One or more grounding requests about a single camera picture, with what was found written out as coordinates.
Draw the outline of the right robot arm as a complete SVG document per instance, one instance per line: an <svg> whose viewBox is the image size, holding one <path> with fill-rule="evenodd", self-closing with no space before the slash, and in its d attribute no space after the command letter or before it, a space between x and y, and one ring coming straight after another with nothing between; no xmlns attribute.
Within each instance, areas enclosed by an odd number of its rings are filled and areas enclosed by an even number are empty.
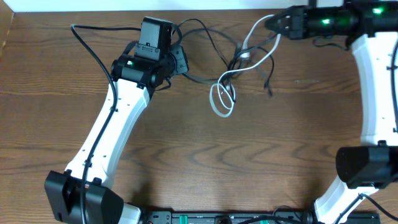
<svg viewBox="0 0 398 224"><path fill-rule="evenodd" d="M363 107L361 144L338 150L336 178L302 216L303 223L346 223L363 200L397 181L397 2L292 6L265 26L290 40L343 36L356 60Z"/></svg>

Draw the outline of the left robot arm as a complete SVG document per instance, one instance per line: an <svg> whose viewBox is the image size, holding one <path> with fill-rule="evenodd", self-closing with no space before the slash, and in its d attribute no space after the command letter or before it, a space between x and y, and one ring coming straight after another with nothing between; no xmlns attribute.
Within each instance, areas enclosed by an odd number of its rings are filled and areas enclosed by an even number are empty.
<svg viewBox="0 0 398 224"><path fill-rule="evenodd" d="M155 89L188 71L180 44L164 52L138 45L113 62L104 105L82 147L64 172L49 172L44 189L54 218L63 223L139 223L142 210L112 188L130 133Z"/></svg>

